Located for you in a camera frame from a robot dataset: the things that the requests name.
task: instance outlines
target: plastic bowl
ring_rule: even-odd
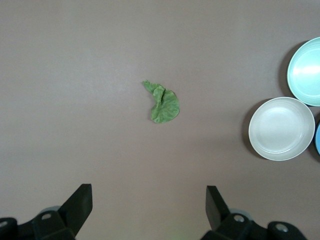
[[[303,44],[293,55],[287,70],[293,95],[310,106],[320,106],[320,37]]]
[[[320,154],[320,124],[318,125],[317,130],[315,132],[314,142],[315,142],[315,148]]]
[[[273,161],[301,154],[315,134],[315,118],[310,109],[292,97],[278,97],[262,104],[249,124],[254,150]]]

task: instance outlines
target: blue bowl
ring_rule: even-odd
[[[320,37],[303,44],[293,55],[287,70],[293,95],[310,106],[320,106]]]
[[[317,127],[314,141],[315,141],[315,148],[318,151],[318,153],[320,154],[320,123]]]

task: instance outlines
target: brown table surface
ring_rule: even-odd
[[[248,125],[293,96],[287,66],[320,36],[319,12],[318,0],[2,0],[0,217],[21,224],[91,183],[78,240],[198,240],[216,185],[261,226],[318,240],[314,144],[266,160]],[[150,120],[146,79],[176,93],[177,118]]]

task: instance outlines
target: white bowl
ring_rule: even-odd
[[[293,55],[287,70],[293,95],[310,106],[320,106],[320,37],[303,44]]]
[[[273,161],[301,154],[315,134],[315,118],[310,109],[292,97],[278,97],[262,104],[249,124],[254,150]]]

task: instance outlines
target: metal bolt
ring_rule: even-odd
[[[277,223],[275,225],[275,228],[278,229],[280,232],[284,232],[284,233],[289,232],[289,229],[285,225],[283,225],[281,223]]]
[[[47,214],[45,214],[45,215],[43,215],[43,216],[41,217],[41,220],[46,220],[46,219],[49,219],[49,218],[51,218],[51,214],[50,214],[50,213],[47,213]]]
[[[238,223],[243,223],[245,221],[244,217],[241,215],[234,215],[234,220],[236,220]]]
[[[8,224],[7,221],[2,221],[2,222],[0,222],[0,228],[6,226],[7,224]]]

